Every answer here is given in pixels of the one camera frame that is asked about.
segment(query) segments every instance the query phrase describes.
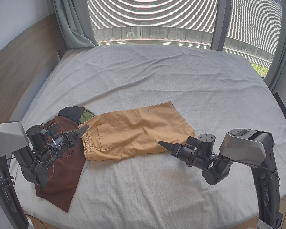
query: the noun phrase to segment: dark red cloth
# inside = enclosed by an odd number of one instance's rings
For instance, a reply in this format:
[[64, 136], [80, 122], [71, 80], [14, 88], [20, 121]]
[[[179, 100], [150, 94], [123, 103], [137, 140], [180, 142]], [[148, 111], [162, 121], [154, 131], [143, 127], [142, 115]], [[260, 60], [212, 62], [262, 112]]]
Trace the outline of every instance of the dark red cloth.
[[[50, 120], [46, 125], [44, 125], [44, 129], [54, 123], [57, 124], [60, 132], [78, 129], [77, 123], [62, 116], [56, 116], [54, 120]], [[45, 186], [35, 186], [37, 197], [46, 199], [65, 212], [68, 212], [69, 210], [69, 206], [76, 191], [80, 174], [86, 160], [84, 157], [82, 139], [78, 141], [77, 145], [73, 147], [73, 149], [74, 152], [69, 157], [63, 160], [55, 160], [54, 175]], [[72, 150], [68, 149], [62, 158], [69, 155], [71, 152]], [[51, 177], [52, 173], [53, 166], [48, 169], [48, 176]]]

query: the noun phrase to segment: wooden bed frame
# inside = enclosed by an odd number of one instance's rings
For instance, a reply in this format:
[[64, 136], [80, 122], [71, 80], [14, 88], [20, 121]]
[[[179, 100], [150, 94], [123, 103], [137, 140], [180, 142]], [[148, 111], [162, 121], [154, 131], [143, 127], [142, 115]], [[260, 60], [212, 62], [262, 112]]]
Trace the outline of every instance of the wooden bed frame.
[[8, 121], [30, 83], [58, 52], [64, 39], [55, 14], [32, 25], [0, 51], [0, 122]]

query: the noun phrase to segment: patch pocket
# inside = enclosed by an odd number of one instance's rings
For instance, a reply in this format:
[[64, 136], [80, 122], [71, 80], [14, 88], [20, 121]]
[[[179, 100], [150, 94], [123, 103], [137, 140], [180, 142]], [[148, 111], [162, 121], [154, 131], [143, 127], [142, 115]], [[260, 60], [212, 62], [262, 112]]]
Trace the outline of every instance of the patch pocket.
[[98, 125], [97, 130], [102, 150], [126, 145], [131, 141], [128, 126], [122, 120]]

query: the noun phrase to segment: clothing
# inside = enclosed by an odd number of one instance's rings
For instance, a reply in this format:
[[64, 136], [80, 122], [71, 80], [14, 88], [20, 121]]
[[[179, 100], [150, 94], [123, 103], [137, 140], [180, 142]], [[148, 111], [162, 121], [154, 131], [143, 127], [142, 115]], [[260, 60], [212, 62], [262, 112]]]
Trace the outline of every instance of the clothing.
[[91, 118], [93, 118], [94, 116], [95, 114], [93, 112], [85, 108], [84, 111], [82, 112], [82, 115], [80, 117], [78, 124], [81, 125], [87, 120], [90, 120]]
[[[50, 120], [46, 125], [44, 125], [44, 129], [54, 123], [57, 124], [60, 132], [78, 129], [77, 123], [62, 116], [56, 116], [54, 120]], [[37, 197], [46, 199], [65, 212], [68, 212], [69, 210], [69, 206], [86, 161], [81, 139], [78, 141], [77, 145], [73, 147], [73, 150], [73, 153], [71, 149], [68, 149], [63, 153], [62, 158], [72, 153], [69, 157], [63, 160], [55, 160], [54, 175], [45, 186], [35, 185]], [[51, 177], [52, 173], [53, 166], [48, 169], [48, 177]]]
[[66, 117], [75, 123], [79, 123], [82, 112], [84, 111], [84, 107], [73, 106], [73, 107], [65, 107], [59, 111], [57, 115]]
[[86, 121], [83, 134], [87, 160], [121, 160], [145, 153], [167, 151], [158, 141], [186, 143], [195, 137], [194, 129], [184, 120], [171, 102], [119, 110], [97, 115]]

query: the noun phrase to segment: white wall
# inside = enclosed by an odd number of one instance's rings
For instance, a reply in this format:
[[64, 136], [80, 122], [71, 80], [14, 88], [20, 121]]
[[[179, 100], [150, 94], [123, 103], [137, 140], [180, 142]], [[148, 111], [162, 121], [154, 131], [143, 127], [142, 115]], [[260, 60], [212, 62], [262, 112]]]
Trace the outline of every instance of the white wall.
[[0, 50], [48, 15], [47, 0], [0, 0]]
[[281, 98], [282, 102], [286, 106], [286, 72], [280, 82], [280, 85], [277, 89], [277, 93], [279, 97]]

